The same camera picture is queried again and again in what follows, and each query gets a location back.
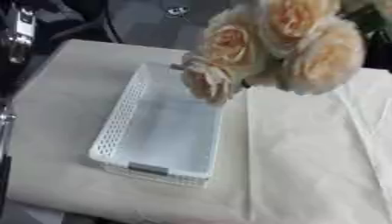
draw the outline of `table surface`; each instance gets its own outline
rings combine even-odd
[[[206,190],[116,176],[87,158],[134,71],[145,62],[180,62],[183,54],[77,40],[64,45],[16,99],[10,197],[119,221],[202,218],[228,223],[246,218],[244,95],[225,108],[229,113],[224,113],[221,139],[227,141],[220,144]],[[233,129],[238,133],[226,131]]]
[[[370,158],[377,157],[358,131],[375,130],[392,97],[385,72],[362,70],[318,96],[264,87],[238,94],[223,109],[217,165],[205,190],[116,176],[89,161],[87,151],[133,72],[145,62],[179,62],[183,53],[64,45],[16,99],[9,196],[125,222],[389,223],[378,175],[384,170],[375,169]],[[389,133],[392,120],[383,123]]]

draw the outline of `rose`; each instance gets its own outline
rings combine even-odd
[[[233,83],[224,69],[191,54],[183,57],[183,64],[185,70],[182,80],[196,98],[213,105],[222,105],[233,97]]]
[[[234,83],[260,73],[265,64],[265,50],[250,11],[239,5],[211,19],[200,48],[200,55],[224,68]]]
[[[298,94],[321,94],[336,88],[363,63],[364,45],[353,23],[334,18],[319,32],[284,62],[284,78],[289,89]]]
[[[337,0],[259,0],[259,34],[271,53],[286,57],[339,9]]]

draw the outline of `black cable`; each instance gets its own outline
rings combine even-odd
[[[123,39],[120,37],[120,35],[118,35],[116,28],[113,26],[113,21],[112,21],[112,18],[110,16],[110,11],[109,11],[109,0],[105,1],[103,13],[104,13],[104,17],[106,18],[105,20],[108,25],[108,28],[110,29],[110,32],[113,34],[113,37],[115,38],[115,42],[117,42],[119,44],[123,44],[124,43]]]

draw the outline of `cream rose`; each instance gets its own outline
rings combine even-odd
[[[259,34],[274,56],[284,58],[339,7],[338,0],[259,0]]]
[[[364,56],[364,44],[355,25],[335,18],[318,38],[299,47],[285,61],[284,77],[298,94],[321,94],[356,74]]]

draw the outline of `white tablecloth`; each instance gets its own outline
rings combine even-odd
[[[300,97],[255,88],[237,95],[224,108],[206,190],[116,176],[89,161],[87,150],[132,73],[144,62],[179,62],[183,53],[66,44],[16,99],[9,196],[126,222],[388,223],[378,172],[352,119],[358,109],[343,103],[360,106],[362,122],[377,123],[392,95],[377,87],[392,89],[383,72],[364,70],[348,92]]]

